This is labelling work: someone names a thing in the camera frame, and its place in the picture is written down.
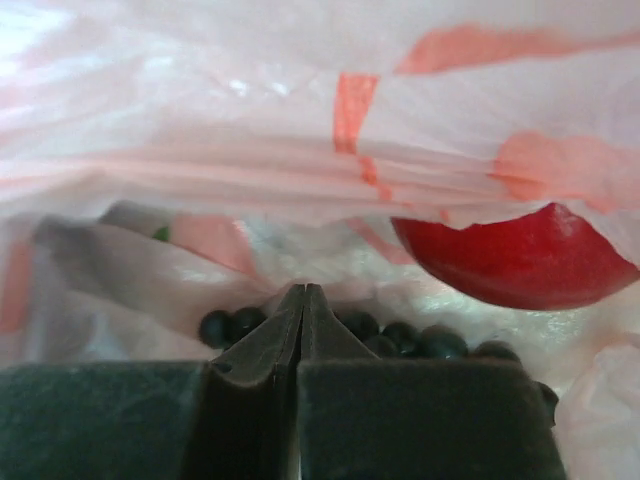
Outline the red fake pomegranate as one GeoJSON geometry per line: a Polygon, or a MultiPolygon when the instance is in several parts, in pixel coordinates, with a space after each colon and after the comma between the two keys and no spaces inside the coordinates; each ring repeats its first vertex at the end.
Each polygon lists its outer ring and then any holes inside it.
{"type": "Polygon", "coordinates": [[[524,310],[591,305],[639,279],[586,220],[550,204],[524,217],[456,230],[395,218],[401,243],[429,274],[485,303],[524,310]]]}

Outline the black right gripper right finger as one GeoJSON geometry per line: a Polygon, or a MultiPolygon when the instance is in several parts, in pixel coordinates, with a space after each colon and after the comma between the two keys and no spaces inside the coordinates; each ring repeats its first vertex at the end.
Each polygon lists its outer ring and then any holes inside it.
{"type": "Polygon", "coordinates": [[[305,479],[563,479],[538,385],[500,360],[374,355],[306,288],[297,427],[305,479]]]}

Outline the pink plastic bag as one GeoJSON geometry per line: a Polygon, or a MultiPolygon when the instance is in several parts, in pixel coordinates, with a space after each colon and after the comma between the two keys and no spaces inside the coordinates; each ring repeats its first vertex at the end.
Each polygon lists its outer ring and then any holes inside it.
{"type": "Polygon", "coordinates": [[[422,272],[390,219],[554,200],[639,258],[635,1],[5,1],[1,364],[202,359],[297,280],[511,340],[573,479],[639,475],[639,289],[565,313],[422,272]]]}

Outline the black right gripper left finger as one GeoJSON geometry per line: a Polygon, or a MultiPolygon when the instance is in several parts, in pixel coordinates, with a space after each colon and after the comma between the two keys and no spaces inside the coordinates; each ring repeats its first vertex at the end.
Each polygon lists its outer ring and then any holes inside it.
{"type": "Polygon", "coordinates": [[[1,374],[5,479],[283,479],[305,289],[209,361],[1,374]]]}

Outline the black fake grape bunch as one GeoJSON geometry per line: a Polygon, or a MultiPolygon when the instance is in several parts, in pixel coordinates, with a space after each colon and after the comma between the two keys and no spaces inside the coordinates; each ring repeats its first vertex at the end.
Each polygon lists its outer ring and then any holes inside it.
{"type": "MultiPolygon", "coordinates": [[[[323,309],[380,358],[471,358],[522,364],[509,343],[487,340],[470,348],[458,330],[442,323],[432,323],[423,329],[403,320],[382,325],[373,315],[363,310],[351,308],[340,313],[328,305],[323,309]]],[[[235,312],[212,310],[200,321],[197,335],[204,345],[212,349],[227,350],[255,330],[265,319],[266,313],[259,307],[243,307],[235,312]]]]}

